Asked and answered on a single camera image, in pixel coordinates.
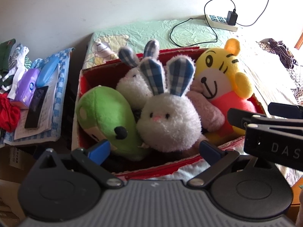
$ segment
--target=red satin fabric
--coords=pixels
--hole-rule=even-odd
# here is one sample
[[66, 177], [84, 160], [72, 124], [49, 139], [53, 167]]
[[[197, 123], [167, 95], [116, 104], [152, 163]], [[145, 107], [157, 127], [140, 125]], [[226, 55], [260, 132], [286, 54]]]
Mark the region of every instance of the red satin fabric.
[[7, 95], [8, 93], [0, 95], [0, 128], [13, 132], [20, 119], [20, 108], [12, 106]]

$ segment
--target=black power adapter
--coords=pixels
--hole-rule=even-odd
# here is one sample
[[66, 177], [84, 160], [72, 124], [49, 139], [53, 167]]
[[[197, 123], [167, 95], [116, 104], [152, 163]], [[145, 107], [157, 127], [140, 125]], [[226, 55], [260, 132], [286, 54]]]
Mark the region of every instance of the black power adapter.
[[232, 12], [228, 11], [226, 22], [230, 26], [234, 26], [237, 22], [238, 15], [236, 14], [236, 10], [234, 9]]

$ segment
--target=power cord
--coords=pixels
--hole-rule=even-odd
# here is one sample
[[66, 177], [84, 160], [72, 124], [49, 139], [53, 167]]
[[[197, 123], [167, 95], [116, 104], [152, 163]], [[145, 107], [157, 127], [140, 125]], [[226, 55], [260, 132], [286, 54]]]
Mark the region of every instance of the power cord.
[[181, 48], [184, 48], [184, 47], [195, 46], [195, 45], [198, 45], [198, 44], [216, 43], [216, 42], [218, 41], [218, 35], [217, 35], [216, 32], [213, 30], [213, 28], [210, 26], [210, 24], [209, 24], [209, 22], [208, 22], [208, 20], [207, 20], [207, 17], [206, 17], [206, 13], [205, 13], [206, 5], [207, 5], [209, 2], [211, 2], [211, 1], [213, 1], [213, 0], [208, 1], [208, 2], [205, 4], [205, 6], [204, 6], [204, 16], [205, 16], [205, 20], [206, 20], [207, 24], [209, 25], [209, 27], [211, 28], [211, 30], [215, 33], [215, 35], [216, 35], [216, 40], [215, 40], [215, 41], [208, 41], [208, 42], [200, 42], [200, 43], [196, 43], [196, 44], [192, 44], [192, 45], [186, 45], [186, 46], [181, 46], [181, 45], [177, 44], [177, 43], [172, 39], [172, 33], [173, 33], [174, 29], [175, 29], [178, 25], [181, 25], [181, 24], [183, 24], [183, 23], [185, 23], [185, 22], [187, 22], [187, 21], [193, 19], [193, 18], [189, 18], [188, 20], [183, 21], [183, 22], [181, 22], [181, 23], [175, 25], [175, 26], [172, 28], [172, 31], [171, 31], [171, 33], [169, 34], [169, 39], [172, 41], [172, 43], [173, 43], [174, 45], [176, 45], [176, 46], [178, 46], [178, 47], [181, 47]]
[[[172, 43], [173, 43], [174, 45], [176, 45], [176, 46], [178, 46], [178, 47], [181, 47], [181, 48], [184, 48], [184, 47], [191, 47], [191, 46], [195, 46], [195, 45], [199, 45], [199, 44], [216, 43], [216, 42], [218, 41], [218, 35], [217, 35], [216, 32], [213, 30], [213, 28], [210, 26], [210, 24], [209, 24], [209, 22], [208, 22], [208, 20], [207, 20], [207, 17], [206, 17], [206, 13], [205, 13], [205, 7], [206, 7], [206, 5], [207, 5], [209, 2], [211, 2], [211, 1], [213, 1], [213, 0], [208, 1], [208, 2], [205, 4], [205, 6], [204, 6], [204, 16], [205, 16], [205, 20], [206, 20], [207, 24], [209, 25], [209, 27], [211, 28], [211, 30], [214, 32], [214, 34], [215, 34], [215, 36], [216, 36], [216, 40], [215, 40], [215, 41], [208, 41], [208, 42], [200, 42], [200, 43], [196, 43], [196, 44], [192, 44], [192, 45], [186, 45], [186, 46], [181, 46], [181, 45], [177, 44], [177, 43], [172, 39], [172, 33], [173, 33], [174, 29], [175, 29], [177, 26], [179, 26], [179, 25], [181, 25], [181, 24], [183, 24], [183, 23], [185, 23], [185, 22], [187, 22], [187, 21], [193, 19], [193, 18], [189, 18], [188, 20], [183, 21], [183, 22], [181, 22], [181, 23], [175, 25], [175, 26], [172, 28], [172, 31], [171, 31], [170, 34], [169, 34], [169, 39], [172, 41]], [[241, 24], [239, 24], [239, 23], [237, 23], [237, 24], [240, 25], [240, 26], [245, 26], [245, 27], [254, 25], [254, 24], [258, 21], [258, 19], [261, 17], [261, 15], [264, 13], [265, 9], [267, 8], [268, 3], [269, 3], [269, 0], [267, 0], [266, 6], [265, 6], [263, 12], [259, 15], [259, 17], [255, 20], [254, 23], [252, 23], [251, 25], [241, 25]], [[235, 13], [235, 12], [236, 12], [236, 5], [234, 4], [233, 13]]]
[[265, 6], [263, 12], [259, 15], [259, 17], [256, 19], [256, 21], [254, 23], [252, 23], [251, 25], [248, 25], [248, 26], [252, 26], [253, 24], [255, 24], [257, 22], [257, 20], [261, 17], [261, 15], [264, 13], [265, 9], [267, 8], [268, 2], [269, 2], [269, 0], [267, 0], [266, 6]]

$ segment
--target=red cloth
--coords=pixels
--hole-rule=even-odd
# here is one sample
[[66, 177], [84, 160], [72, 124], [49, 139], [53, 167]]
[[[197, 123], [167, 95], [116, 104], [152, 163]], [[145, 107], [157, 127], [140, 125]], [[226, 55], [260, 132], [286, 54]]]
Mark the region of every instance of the red cloth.
[[229, 135], [233, 133], [232, 126], [227, 121], [227, 111], [230, 108], [237, 108], [245, 111], [250, 111], [256, 113], [256, 108], [252, 104], [251, 101], [240, 98], [234, 91], [228, 92], [225, 95], [222, 95], [215, 100], [211, 101], [211, 103], [219, 108], [219, 110], [223, 113], [225, 117], [225, 123], [223, 126], [217, 131], [220, 137]]
[[12, 106], [7, 95], [8, 93], [0, 95], [0, 128], [13, 132], [20, 119], [20, 108]]

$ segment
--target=wooden door frame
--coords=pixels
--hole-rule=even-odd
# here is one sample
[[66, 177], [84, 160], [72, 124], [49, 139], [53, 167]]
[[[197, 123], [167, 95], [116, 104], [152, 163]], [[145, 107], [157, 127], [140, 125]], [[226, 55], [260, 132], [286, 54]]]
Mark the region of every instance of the wooden door frame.
[[301, 48], [301, 46], [303, 45], [303, 32], [298, 40], [298, 42], [296, 43], [296, 45], [294, 46], [297, 50], [299, 50]]

